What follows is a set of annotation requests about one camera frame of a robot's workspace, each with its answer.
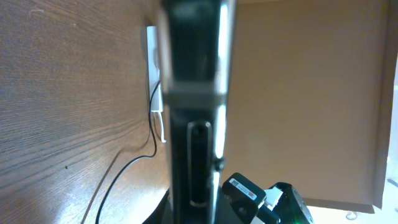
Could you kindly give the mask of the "black smartphone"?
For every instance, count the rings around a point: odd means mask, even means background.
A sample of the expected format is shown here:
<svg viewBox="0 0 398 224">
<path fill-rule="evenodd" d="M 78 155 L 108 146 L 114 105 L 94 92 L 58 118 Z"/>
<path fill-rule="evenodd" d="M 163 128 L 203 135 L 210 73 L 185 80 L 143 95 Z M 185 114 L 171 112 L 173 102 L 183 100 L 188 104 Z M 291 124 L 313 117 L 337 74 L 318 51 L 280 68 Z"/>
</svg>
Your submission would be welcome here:
<svg viewBox="0 0 398 224">
<path fill-rule="evenodd" d="M 237 3 L 168 0 L 159 7 L 172 223 L 214 223 L 224 169 Z"/>
</svg>

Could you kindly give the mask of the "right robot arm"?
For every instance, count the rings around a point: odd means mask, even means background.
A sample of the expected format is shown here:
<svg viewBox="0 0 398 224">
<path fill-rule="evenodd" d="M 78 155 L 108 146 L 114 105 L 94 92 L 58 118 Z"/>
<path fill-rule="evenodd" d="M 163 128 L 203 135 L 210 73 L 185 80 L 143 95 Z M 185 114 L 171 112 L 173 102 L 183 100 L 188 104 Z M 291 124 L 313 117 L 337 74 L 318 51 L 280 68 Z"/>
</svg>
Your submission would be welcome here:
<svg viewBox="0 0 398 224">
<path fill-rule="evenodd" d="M 278 182 L 274 185 L 282 191 L 273 212 L 280 218 L 281 224 L 314 224 L 312 215 L 304 202 L 304 199 L 293 185 Z"/>
</svg>

